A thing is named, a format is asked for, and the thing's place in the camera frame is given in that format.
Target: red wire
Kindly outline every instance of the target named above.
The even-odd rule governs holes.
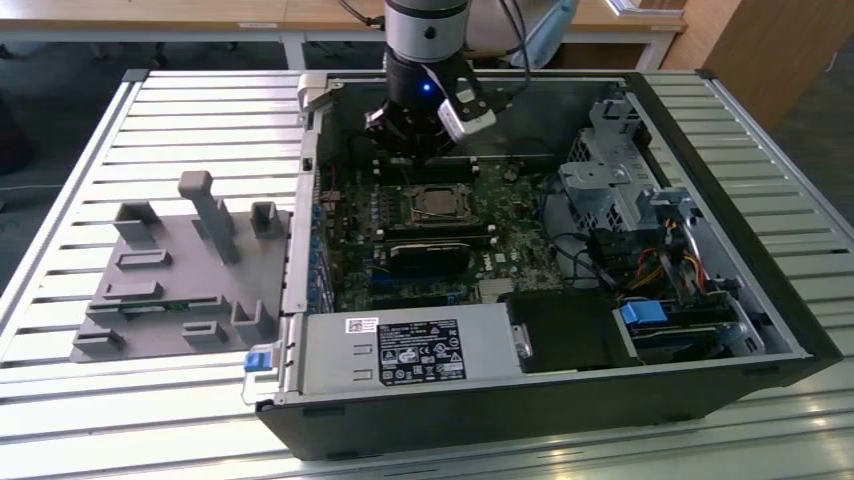
[[[636,274],[636,277],[640,277],[641,276],[641,272],[644,272],[644,259],[654,251],[656,251],[654,248],[648,248],[646,250],[644,250],[641,252],[641,256],[638,257],[638,273]]]

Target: sticker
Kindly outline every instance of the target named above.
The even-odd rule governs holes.
[[[278,23],[239,23],[241,28],[279,28]]]
[[[345,332],[347,333],[374,333],[377,332],[377,324],[379,318],[349,318],[346,322]]]
[[[387,387],[466,379],[457,320],[373,325],[381,382]]]

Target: table leg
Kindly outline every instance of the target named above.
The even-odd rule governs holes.
[[[670,32],[656,34],[656,38],[648,43],[638,59],[638,70],[658,70],[661,68],[676,36],[677,34]]]
[[[306,35],[302,33],[286,34],[282,36],[282,45],[285,47],[285,57],[289,62],[289,70],[307,70],[306,52],[303,44],[306,43]]]

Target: barcode sticker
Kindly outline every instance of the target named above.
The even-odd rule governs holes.
[[[379,323],[379,318],[369,317],[369,318],[349,318],[346,322],[346,332],[347,333],[375,333],[377,332],[377,324]]]

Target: yellow wire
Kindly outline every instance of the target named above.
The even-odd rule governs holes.
[[[653,280],[656,280],[656,277],[658,277],[658,275],[664,271],[665,271],[665,269],[660,266],[656,270],[653,270],[653,272],[646,277],[644,277],[641,280],[638,280],[638,282],[632,286],[632,288],[629,290],[637,290],[640,287],[642,287],[644,285],[650,283]]]
[[[702,285],[702,281],[704,281],[704,279],[702,279],[702,277],[701,277],[701,275],[702,275],[702,270],[701,270],[701,268],[700,268],[700,262],[697,261],[697,259],[696,259],[694,257],[692,257],[692,256],[689,256],[689,255],[686,255],[684,258],[685,258],[689,262],[692,262],[692,265],[694,265],[694,273],[696,273],[696,277],[697,277],[697,286],[698,286],[698,288],[700,288],[700,286]]]

